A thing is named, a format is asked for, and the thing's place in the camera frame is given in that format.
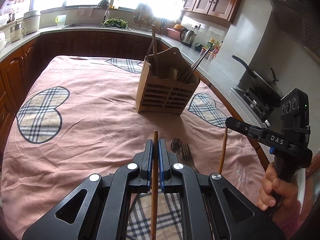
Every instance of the kitchen counter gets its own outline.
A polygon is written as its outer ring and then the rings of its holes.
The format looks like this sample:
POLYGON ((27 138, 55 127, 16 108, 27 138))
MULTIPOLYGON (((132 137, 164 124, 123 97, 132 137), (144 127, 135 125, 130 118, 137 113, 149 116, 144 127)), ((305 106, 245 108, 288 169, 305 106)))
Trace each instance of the kitchen counter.
MULTIPOLYGON (((57 32, 72 32, 72 31, 99 31, 99 32, 114 32, 114 33, 127 33, 132 35, 151 37, 151 31, 136 29, 130 27, 131 30, 121 30, 112 28, 95 28, 95 27, 73 27, 73 28, 63 28, 57 26, 45 27, 39 29, 39 31, 23 36, 20 40, 13 43, 8 43, 5 48, 0 52, 0 62, 9 56, 16 49, 31 41, 32 39, 40 36, 41 34, 57 33, 57 32)), ((177 47, 182 56, 190 64, 193 64, 199 57, 199 52, 192 48, 189 48, 179 41, 173 40, 164 35, 156 35, 157 40, 161 40, 164 44, 169 47, 177 47)), ((210 62, 204 59, 197 70, 225 97, 225 99, 233 106, 233 108, 238 112, 245 122, 261 126, 258 120, 251 114, 249 109, 245 107, 239 99, 235 98, 233 92, 230 91, 231 87, 236 87, 236 85, 225 76, 220 70, 215 68, 210 62)))

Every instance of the fork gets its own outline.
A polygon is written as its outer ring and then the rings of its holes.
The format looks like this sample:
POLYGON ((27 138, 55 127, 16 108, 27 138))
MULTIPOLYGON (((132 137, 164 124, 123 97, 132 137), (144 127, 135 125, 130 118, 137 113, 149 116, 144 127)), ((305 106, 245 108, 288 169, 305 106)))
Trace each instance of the fork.
POLYGON ((195 167, 195 163, 193 162, 189 144, 182 145, 182 159, 187 166, 199 173, 198 169, 195 167))

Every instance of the frying pan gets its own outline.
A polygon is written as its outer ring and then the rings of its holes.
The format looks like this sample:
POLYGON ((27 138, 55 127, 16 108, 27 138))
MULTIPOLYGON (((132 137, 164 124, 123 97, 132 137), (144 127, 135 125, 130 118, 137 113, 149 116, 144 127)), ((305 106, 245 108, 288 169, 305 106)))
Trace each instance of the frying pan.
POLYGON ((282 98, 281 93, 277 90, 275 82, 278 81, 276 79, 276 74, 274 70, 270 68, 272 71, 273 80, 270 82, 265 81, 261 76, 258 75, 257 72, 251 70, 249 66, 239 57, 232 55, 233 59, 239 61, 246 69, 247 73, 252 78, 252 86, 254 90, 257 92, 258 96, 267 103, 269 106, 272 107, 280 107, 280 101, 282 98))

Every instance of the cloth towel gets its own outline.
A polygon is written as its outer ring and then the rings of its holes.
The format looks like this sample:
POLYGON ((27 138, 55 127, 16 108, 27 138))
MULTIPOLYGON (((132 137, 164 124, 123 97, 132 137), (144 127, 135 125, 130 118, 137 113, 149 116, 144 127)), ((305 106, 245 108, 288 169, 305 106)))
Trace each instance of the cloth towel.
POLYGON ((79 7, 77 16, 86 15, 91 17, 94 7, 79 7))

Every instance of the sink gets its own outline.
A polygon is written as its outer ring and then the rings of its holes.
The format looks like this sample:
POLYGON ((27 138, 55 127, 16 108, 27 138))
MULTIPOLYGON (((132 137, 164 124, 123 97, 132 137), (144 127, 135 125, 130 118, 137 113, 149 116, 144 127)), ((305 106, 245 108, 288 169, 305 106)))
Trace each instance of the sink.
POLYGON ((93 24, 93 23, 73 23, 63 28, 75 28, 75 27, 93 27, 93 28, 103 28, 103 29, 118 29, 111 27, 102 27, 101 24, 93 24))

